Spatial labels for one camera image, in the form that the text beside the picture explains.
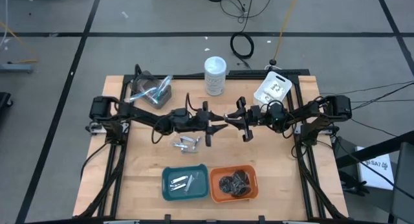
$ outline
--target wooden table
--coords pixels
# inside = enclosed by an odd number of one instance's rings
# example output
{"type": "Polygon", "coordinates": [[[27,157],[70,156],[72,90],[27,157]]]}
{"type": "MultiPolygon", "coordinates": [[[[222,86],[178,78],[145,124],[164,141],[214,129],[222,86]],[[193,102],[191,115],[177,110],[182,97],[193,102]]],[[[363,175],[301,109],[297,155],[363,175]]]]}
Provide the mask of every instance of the wooden table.
{"type": "MultiPolygon", "coordinates": [[[[103,95],[119,97],[122,79],[123,76],[108,76],[103,95]]],[[[235,102],[240,96],[245,96],[247,104],[252,104],[253,93],[260,84],[261,80],[227,80],[224,94],[212,97],[205,93],[203,80],[173,80],[173,98],[161,110],[151,108],[143,100],[135,105],[162,115],[172,109],[184,107],[185,96],[189,92],[193,107],[201,107],[202,101],[207,100],[209,108],[215,114],[221,115],[234,112],[235,102]]],[[[319,95],[314,76],[300,76],[300,84],[305,104],[319,95]]],[[[290,154],[294,145],[293,139],[284,139],[281,134],[265,127],[251,129],[254,139],[250,142],[243,142],[243,131],[229,126],[212,137],[211,148],[199,147],[198,154],[183,155],[179,148],[170,145],[174,136],[165,136],[154,145],[151,143],[152,128],[137,122],[132,123],[116,218],[164,219],[165,214],[171,214],[172,219],[257,220],[259,215],[264,215],[266,220],[306,220],[298,163],[290,154]],[[211,197],[191,201],[165,201],[161,194],[163,169],[167,166],[200,163],[205,164],[209,170],[222,166],[252,165],[257,174],[259,195],[249,201],[221,204],[214,203],[211,197]]],[[[204,133],[187,135],[200,136],[204,133]]],[[[101,146],[104,140],[104,135],[93,136],[88,154],[101,146]]],[[[318,140],[330,144],[328,136],[321,135],[318,140]]],[[[322,190],[338,210],[347,216],[332,150],[324,144],[313,146],[313,150],[322,190]]],[[[108,153],[109,147],[86,166],[74,215],[83,212],[101,189],[108,153]]],[[[318,216],[316,200],[310,186],[309,190],[313,214],[318,216]]],[[[105,214],[109,214],[112,195],[111,190],[105,214]]]]}

